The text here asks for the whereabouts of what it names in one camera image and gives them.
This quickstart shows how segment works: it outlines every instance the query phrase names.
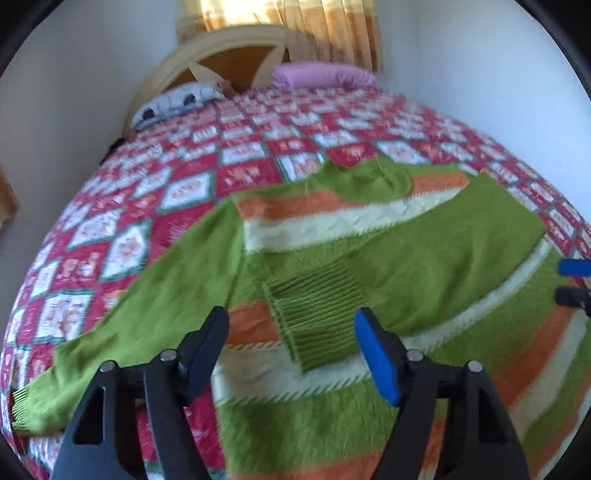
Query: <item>white stripe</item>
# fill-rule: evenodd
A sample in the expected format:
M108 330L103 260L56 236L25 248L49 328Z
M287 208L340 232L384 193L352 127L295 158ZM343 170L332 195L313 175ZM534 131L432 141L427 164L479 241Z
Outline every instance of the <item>white stripe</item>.
M588 321L583 311L577 311L573 315L544 371L530 385L525 395L511 407L511 420L520 439L525 437L533 422L556 401L585 336Z
M389 203L373 203L289 220L246 220L244 248L247 253L260 250L284 252L386 228L422 215L454 198L461 190L425 193Z
M213 400L238 398L288 401L345 387L369 375L361 354L302 374L284 346L269 349L224 349L212 374Z
M528 259L499 287L448 322L433 327L426 332L405 338L404 345L409 349L416 348L428 352L462 333L520 290L538 270L551 249L550 243L542 239Z
M558 463L560 458L566 452L566 449L569 447L569 445L573 441L574 436L577 435L577 432L581 428L581 425L583 424L583 420L585 419L585 416L587 415L587 413L589 412L590 409L591 409L591 389L587 391L587 393L585 394L585 398L583 399L583 402L581 403L581 406L579 407L579 412L577 414L577 426L564 439L564 441L562 442L562 445L560 445L560 448L558 449L556 454L550 459L550 461L548 463L546 463L546 465L544 465L542 470L540 470L540 472L538 473L538 476L536 477L536 480L543 480L546 477L546 475L548 475L550 473L550 471L556 466L556 464Z
M550 251L550 244L542 240L530 257L496 290L448 322L428 332L403 338L404 345L430 352L448 342L523 287ZM238 400L293 400L352 385L369 376L361 354L302 374L284 345L226 348L212 374L213 399L218 405Z

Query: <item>white wall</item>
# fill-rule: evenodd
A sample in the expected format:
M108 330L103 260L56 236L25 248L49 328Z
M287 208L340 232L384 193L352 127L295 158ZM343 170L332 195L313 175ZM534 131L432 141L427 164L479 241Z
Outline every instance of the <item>white wall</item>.
M384 73L381 88L418 99L421 95L421 51L415 0L375 0L382 36Z
M0 79L0 164L22 204L0 232L0 330L43 236L175 46L174 0L66 0Z
M514 0L417 0L420 100L489 133L591 220L591 102Z

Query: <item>pillow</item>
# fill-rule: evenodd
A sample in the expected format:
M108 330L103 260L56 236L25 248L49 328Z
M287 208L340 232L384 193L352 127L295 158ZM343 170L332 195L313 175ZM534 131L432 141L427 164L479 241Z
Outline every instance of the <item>pillow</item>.
M273 67L271 86L297 88L363 88L375 85L374 74L351 65L301 61Z
M143 130L167 118L201 108L214 100L224 99L222 84L191 82L168 90L151 102L143 104L131 119L131 128Z

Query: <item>red patterned quilt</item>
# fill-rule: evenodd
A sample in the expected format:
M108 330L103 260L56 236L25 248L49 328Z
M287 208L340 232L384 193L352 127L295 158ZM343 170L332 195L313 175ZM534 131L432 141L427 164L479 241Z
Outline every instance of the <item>red patterned quilt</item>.
M591 226L547 181L487 135L376 89L265 90L209 105L134 135L84 184L43 240L14 302L0 357L0 426L47 479L60 438L19 438L11 392L51 365L62 342L90 330L137 275L216 202L237 190L301 179L326 158L486 170L538 212L560 251L591 257ZM211 395L187 409L214 478L225 478ZM138 413L150 478L159 479L145 410Z

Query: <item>headboard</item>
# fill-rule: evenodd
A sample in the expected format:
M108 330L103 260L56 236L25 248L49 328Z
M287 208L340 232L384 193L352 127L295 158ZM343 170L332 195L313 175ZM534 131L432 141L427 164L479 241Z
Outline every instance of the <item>headboard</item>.
M275 65L289 61L287 29L281 25L240 25L204 33L179 47L152 72L135 98L131 117L144 103L183 83L227 80L237 92L271 83Z

